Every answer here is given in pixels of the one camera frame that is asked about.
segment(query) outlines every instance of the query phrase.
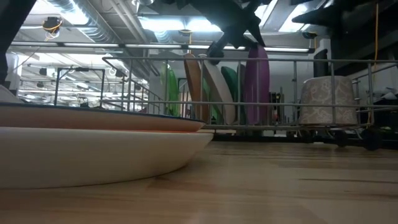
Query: metal rack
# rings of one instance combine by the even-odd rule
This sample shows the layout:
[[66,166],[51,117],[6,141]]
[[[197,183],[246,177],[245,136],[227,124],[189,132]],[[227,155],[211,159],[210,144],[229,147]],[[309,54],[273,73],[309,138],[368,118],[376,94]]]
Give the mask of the metal rack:
[[[151,57],[105,57],[103,60],[108,63],[110,66],[113,68],[117,69],[110,61],[111,60],[156,60],[156,61],[163,61],[166,64],[169,63],[169,61],[183,61],[183,60],[198,60],[201,66],[203,67],[203,58],[151,58]],[[372,75],[375,74],[376,72],[379,72],[381,70],[372,71],[372,64],[373,63],[394,63],[394,65],[398,64],[398,60],[323,60],[323,59],[274,59],[274,58],[212,58],[210,60],[219,60],[221,62],[237,62],[238,66],[240,66],[241,62],[247,62],[249,60],[255,60],[255,61],[263,61],[263,60],[268,60],[270,62],[287,62],[287,63],[293,63],[293,70],[292,70],[292,88],[293,88],[293,94],[294,94],[294,100],[293,102],[282,102],[282,103],[245,103],[241,102],[240,99],[237,102],[230,102],[230,103],[225,103],[225,102],[214,102],[214,101],[203,101],[201,99],[200,101],[169,101],[169,99],[166,97],[165,100],[149,100],[146,101],[146,103],[154,103],[156,105],[163,105],[163,107],[166,107],[168,104],[178,104],[178,105],[236,105],[238,107],[240,106],[246,106],[246,105],[254,105],[257,106],[257,109],[260,106],[275,106],[275,107],[280,107],[281,111],[285,112],[284,108],[286,107],[292,107],[293,108],[293,120],[292,122],[287,122],[286,119],[282,119],[282,122],[279,122],[277,124],[272,124],[272,121],[267,121],[266,124],[262,125],[246,125],[246,124],[241,124],[240,122],[240,109],[237,111],[237,120],[233,124],[207,124],[205,126],[205,129],[234,129],[234,130],[240,130],[240,129],[246,129],[246,130],[284,130],[284,131],[309,131],[309,130],[329,130],[329,131],[336,131],[336,130],[346,130],[346,129],[352,129],[356,130],[358,128],[363,128],[363,127],[369,127],[374,124],[374,112],[378,110],[398,110],[397,105],[374,105],[373,104],[373,79]],[[331,67],[331,95],[332,95],[332,104],[331,105],[310,105],[310,104],[301,104],[299,103],[298,99],[298,85],[297,85],[297,63],[298,62],[328,62],[330,63]],[[334,73],[334,63],[336,62],[349,62],[349,63],[366,63],[368,65],[368,73],[366,75],[356,77],[352,80],[355,95],[356,95],[356,101],[357,103],[355,105],[337,105],[336,104],[336,99],[335,99],[335,73]],[[240,83],[240,69],[238,68],[238,83]],[[359,98],[359,78],[368,76],[368,82],[369,82],[369,95],[368,95],[368,103],[361,105],[359,104],[360,98]],[[168,75],[166,75],[165,79],[165,96],[167,96],[167,79]],[[201,72],[201,79],[203,83],[203,70]],[[257,86],[257,99],[259,99],[259,86]],[[203,84],[201,85],[201,96],[203,93]],[[241,95],[241,87],[238,85],[238,96]],[[125,99],[125,100],[103,100],[103,102],[108,102],[108,103],[142,103],[141,100],[132,100],[132,99]],[[316,106],[316,107],[332,107],[332,116],[333,116],[333,121],[330,124],[326,124],[323,126],[302,126],[299,125],[298,123],[298,112],[299,108],[305,107],[305,106]],[[336,125],[336,107],[339,108],[357,108],[357,115],[358,115],[358,125],[356,126],[338,126]],[[370,113],[370,119],[368,123],[360,123],[360,114],[361,113]]]

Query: white plate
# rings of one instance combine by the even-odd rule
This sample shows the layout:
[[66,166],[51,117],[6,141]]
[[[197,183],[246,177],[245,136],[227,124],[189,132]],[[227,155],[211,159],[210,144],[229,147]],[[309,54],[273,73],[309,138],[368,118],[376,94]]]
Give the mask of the white plate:
[[[205,54],[200,54],[199,57],[207,58]],[[231,92],[229,91],[228,84],[226,83],[223,74],[216,65],[205,60],[203,62],[204,72],[207,83],[209,84],[211,97],[218,102],[233,103]],[[235,106],[234,105],[217,105],[220,113],[223,113],[223,117],[226,124],[232,124],[235,120]]]
[[0,188],[69,187],[161,175],[186,165],[212,138],[207,133],[0,128]]

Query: stacked plates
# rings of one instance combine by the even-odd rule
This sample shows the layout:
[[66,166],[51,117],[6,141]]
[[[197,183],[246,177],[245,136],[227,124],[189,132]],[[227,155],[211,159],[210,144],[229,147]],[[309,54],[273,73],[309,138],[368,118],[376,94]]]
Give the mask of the stacked plates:
[[201,121],[0,103],[0,188],[105,184],[183,167],[212,134]]

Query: fluorescent light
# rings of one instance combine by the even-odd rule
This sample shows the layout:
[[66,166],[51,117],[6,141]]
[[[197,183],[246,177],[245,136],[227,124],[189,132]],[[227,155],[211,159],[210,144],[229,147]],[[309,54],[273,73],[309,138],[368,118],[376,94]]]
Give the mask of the fluorescent light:
[[[55,93],[55,90],[19,90],[21,93]],[[84,95],[93,95],[93,96],[101,96],[101,92],[98,91],[58,91],[59,94],[84,94]],[[121,93],[117,93],[114,95],[114,92],[104,92],[103,96],[121,96]]]
[[82,88],[88,88],[88,85],[85,83],[76,83],[76,85],[82,87]]
[[326,4],[323,6],[324,8],[331,6],[333,3],[335,2],[335,0],[329,0],[328,2],[326,2]]
[[126,44],[127,48],[181,49],[179,44]]
[[66,47],[114,47],[118,48],[118,44],[97,44],[97,43],[64,43]]
[[141,26],[154,32],[162,32],[167,30],[182,30],[185,28],[180,19],[149,19],[139,17]]
[[292,13],[290,13],[290,15],[287,17],[282,27],[279,29],[279,32],[296,32],[300,30],[304,26],[304,24],[292,22],[292,19],[296,16],[306,13],[307,10],[307,7],[303,4],[299,4],[298,6],[296,6]]
[[234,46],[225,46],[224,50],[244,50],[245,47],[238,47],[238,49],[236,49]]
[[188,49],[192,50],[199,50],[199,49],[207,49],[209,48],[209,45],[188,45]]
[[57,43],[51,42],[29,42],[29,41],[13,41],[11,45],[14,46],[36,46],[36,47],[56,47]]
[[220,32],[221,29],[214,25],[211,24],[210,21],[207,19],[192,19],[188,25],[187,29],[190,31],[196,31],[196,32]]
[[269,16],[271,15],[272,11],[274,10],[275,5],[276,5],[277,2],[278,2],[278,0],[272,0],[272,1],[269,3],[268,6],[265,6],[265,7],[266,7],[266,10],[265,10],[265,12],[263,13],[263,15],[262,15],[261,17],[258,16],[258,18],[261,19],[260,27],[263,27],[264,24],[267,22]]
[[305,31],[310,27],[311,24],[305,24],[300,30]]
[[291,52],[291,53],[307,53],[310,49],[290,48],[290,47],[264,47],[268,52]]
[[25,95],[25,97],[28,99],[36,99],[36,96],[30,95],[30,94]]

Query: wooden floor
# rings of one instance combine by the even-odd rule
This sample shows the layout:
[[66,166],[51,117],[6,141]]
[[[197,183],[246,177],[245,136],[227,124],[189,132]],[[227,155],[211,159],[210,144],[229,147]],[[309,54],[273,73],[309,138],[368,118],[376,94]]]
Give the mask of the wooden floor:
[[0,190],[0,223],[398,223],[398,151],[213,142],[118,184]]

